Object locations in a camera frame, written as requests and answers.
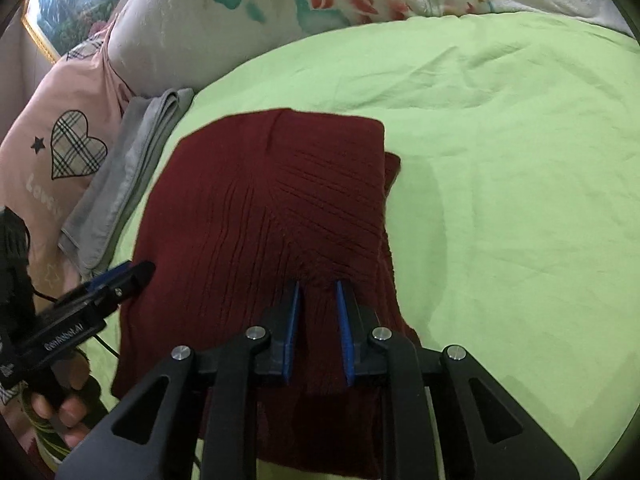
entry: bed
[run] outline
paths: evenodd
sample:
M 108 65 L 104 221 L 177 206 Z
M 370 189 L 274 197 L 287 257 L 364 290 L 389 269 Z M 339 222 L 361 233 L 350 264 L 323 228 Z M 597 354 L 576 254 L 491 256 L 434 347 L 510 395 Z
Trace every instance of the bed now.
M 581 478 L 634 478 L 607 457 L 639 434 L 639 54 L 624 34 L 533 12 L 414 17 L 271 50 L 196 96 L 112 266 L 131 258 L 179 141 L 205 124 L 279 107 L 380 120 L 402 159 L 386 217 L 398 299 L 423 346 L 470 349 Z M 103 337 L 118 346 L 117 316 Z M 115 359 L 84 349 L 114 406 Z

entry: finger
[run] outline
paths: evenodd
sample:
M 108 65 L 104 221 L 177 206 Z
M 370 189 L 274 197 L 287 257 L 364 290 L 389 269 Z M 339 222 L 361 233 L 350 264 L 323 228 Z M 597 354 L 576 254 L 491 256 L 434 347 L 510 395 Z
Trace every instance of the finger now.
M 77 396 L 67 397 L 60 406 L 58 416 L 60 422 L 68 428 L 74 427 L 78 422 L 86 417 L 87 409 L 84 402 Z
M 31 396 L 31 407 L 41 418 L 49 420 L 53 416 L 53 408 L 49 404 L 49 401 L 40 394 L 33 394 Z
M 89 428 L 84 424 L 78 424 L 76 427 L 71 428 L 66 432 L 65 443 L 71 448 L 75 448 L 84 437 L 89 434 Z
M 82 390 L 90 373 L 89 362 L 82 354 L 76 353 L 69 367 L 69 383 L 74 390 Z

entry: metal bolt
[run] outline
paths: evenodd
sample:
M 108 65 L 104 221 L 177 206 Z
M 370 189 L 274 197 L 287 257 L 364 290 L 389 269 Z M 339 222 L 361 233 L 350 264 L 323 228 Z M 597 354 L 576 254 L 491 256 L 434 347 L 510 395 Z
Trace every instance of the metal bolt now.
M 377 339 L 378 341 L 386 341 L 387 339 L 391 339 L 393 332 L 389 330 L 386 326 L 379 326 L 378 328 L 374 328 L 373 332 L 371 332 L 373 339 Z
M 184 361 L 191 355 L 191 348 L 186 345 L 180 345 L 171 350 L 171 357 L 176 361 Z
M 447 355 L 454 361 L 462 361 L 466 357 L 466 350 L 460 345 L 451 345 L 447 348 Z
M 249 339 L 253 339 L 255 341 L 256 339 L 262 339 L 264 336 L 266 336 L 267 331 L 261 326 L 251 326 L 246 329 L 244 335 Z

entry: folded maroon sweater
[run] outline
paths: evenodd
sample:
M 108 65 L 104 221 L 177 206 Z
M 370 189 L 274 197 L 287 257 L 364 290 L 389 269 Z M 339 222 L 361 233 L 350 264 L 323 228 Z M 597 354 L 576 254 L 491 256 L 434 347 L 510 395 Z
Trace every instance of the folded maroon sweater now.
M 334 282 L 380 322 L 402 320 L 384 229 L 399 159 L 375 120 L 270 110 L 183 139 L 155 184 L 134 261 L 151 284 L 121 310 L 113 393 L 172 348 L 202 351 L 260 319 L 288 278 L 304 288 L 292 383 L 258 392 L 258 456 L 302 470 L 379 478 L 379 391 L 346 387 Z

